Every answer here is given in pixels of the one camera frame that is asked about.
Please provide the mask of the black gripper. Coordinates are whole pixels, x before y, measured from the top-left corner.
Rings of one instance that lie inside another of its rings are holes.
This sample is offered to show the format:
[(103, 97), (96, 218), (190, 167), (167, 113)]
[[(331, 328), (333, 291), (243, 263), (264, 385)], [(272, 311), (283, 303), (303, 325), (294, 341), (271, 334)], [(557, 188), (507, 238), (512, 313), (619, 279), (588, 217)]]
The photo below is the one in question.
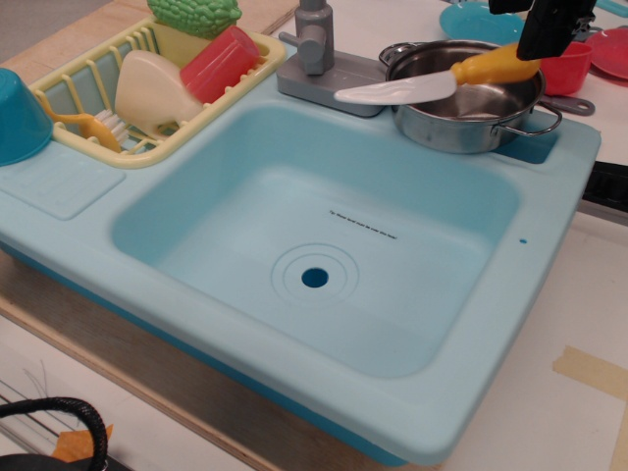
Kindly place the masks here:
[(495, 15), (527, 12), (517, 57), (523, 61), (558, 57), (587, 30), (596, 0), (490, 0)]

